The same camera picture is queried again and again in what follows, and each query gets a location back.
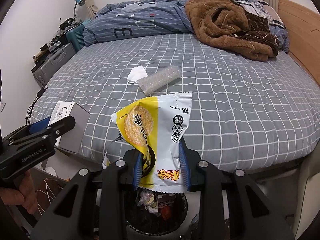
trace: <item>rice cracker image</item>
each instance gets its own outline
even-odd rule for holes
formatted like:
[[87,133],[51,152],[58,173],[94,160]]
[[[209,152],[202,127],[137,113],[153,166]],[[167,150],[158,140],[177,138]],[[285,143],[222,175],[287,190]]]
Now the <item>rice cracker image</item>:
[[124,120],[124,132],[130,142],[146,147],[147,136],[153,129],[153,119],[143,106],[135,106]]

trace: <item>bubble wrap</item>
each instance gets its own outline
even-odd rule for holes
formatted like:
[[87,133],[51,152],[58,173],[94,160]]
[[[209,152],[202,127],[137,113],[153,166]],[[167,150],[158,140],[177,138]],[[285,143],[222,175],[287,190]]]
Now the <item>bubble wrap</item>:
[[182,77],[182,71],[176,66],[169,66],[164,70],[154,73],[151,76],[141,78],[137,81],[146,96],[156,91],[160,87]]

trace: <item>brown fleece blanket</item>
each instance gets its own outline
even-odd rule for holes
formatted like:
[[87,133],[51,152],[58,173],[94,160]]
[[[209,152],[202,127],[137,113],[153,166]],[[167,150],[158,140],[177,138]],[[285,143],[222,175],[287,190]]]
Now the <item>brown fleece blanket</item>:
[[264,62],[278,54],[277,38],[260,25],[265,23],[263,18],[247,16],[232,0],[189,0],[186,14],[205,44]]

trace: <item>human hand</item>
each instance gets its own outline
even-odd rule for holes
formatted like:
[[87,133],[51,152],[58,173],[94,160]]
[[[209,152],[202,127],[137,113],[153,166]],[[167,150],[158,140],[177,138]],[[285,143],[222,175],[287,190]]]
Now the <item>human hand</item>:
[[34,214],[38,209],[35,187],[30,171],[26,171],[24,175],[19,186],[19,191],[12,188],[0,187],[0,197],[4,205],[22,205],[29,214]]

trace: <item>yellow snack bag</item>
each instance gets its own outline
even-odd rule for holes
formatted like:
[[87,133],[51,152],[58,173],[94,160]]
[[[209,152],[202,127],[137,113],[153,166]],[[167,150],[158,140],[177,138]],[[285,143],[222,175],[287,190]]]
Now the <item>yellow snack bag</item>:
[[143,154],[140,187],[166,193],[186,190],[179,140],[189,126],[191,99],[191,93],[147,97],[111,115],[123,139]]

